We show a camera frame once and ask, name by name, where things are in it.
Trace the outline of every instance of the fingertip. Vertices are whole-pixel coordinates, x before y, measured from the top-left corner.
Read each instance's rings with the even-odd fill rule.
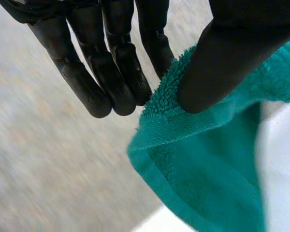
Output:
[[[200,96],[185,90],[185,87],[181,86],[177,94],[177,101],[180,107],[189,114],[201,113],[211,106],[206,101],[200,101]]]
[[[128,116],[132,114],[136,108],[135,98],[126,85],[118,88],[116,95],[113,96],[112,99],[113,109],[116,114],[120,116]]]
[[[94,92],[88,96],[88,104],[85,105],[88,112],[95,118],[104,118],[112,111],[112,104],[106,96],[100,92]]]

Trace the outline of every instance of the blurred ground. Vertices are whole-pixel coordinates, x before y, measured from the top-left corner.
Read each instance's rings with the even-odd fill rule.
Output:
[[[211,20],[207,0],[171,0],[165,31],[178,56]],[[152,88],[158,78],[132,41]],[[30,30],[0,7],[0,231],[127,232],[160,201],[126,146],[141,112],[92,118]]]

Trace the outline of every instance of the concrete floor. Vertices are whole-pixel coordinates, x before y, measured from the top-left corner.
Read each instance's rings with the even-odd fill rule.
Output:
[[[211,20],[208,1],[195,2],[171,1],[165,31],[176,56]],[[137,25],[135,14],[132,40],[156,88]],[[125,152],[141,110],[92,118],[27,26],[0,6],[0,231],[127,232],[158,208]]]

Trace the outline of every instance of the green towel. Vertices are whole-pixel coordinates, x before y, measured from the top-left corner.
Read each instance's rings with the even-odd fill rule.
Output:
[[[193,228],[265,231],[255,140],[260,102],[290,102],[290,41],[223,101],[195,115],[176,101],[194,49],[174,60],[146,104],[128,156],[163,203]]]

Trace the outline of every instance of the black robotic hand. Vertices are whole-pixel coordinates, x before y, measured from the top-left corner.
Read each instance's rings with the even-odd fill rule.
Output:
[[[290,0],[209,0],[204,29],[178,92],[189,113],[224,99],[290,40]]]
[[[174,58],[163,31],[169,0],[135,2],[143,45],[162,78]],[[112,108],[126,116],[149,100],[151,89],[130,37],[134,0],[0,0],[0,4],[17,21],[29,25],[94,117],[105,117]],[[66,20],[100,86],[80,61]]]

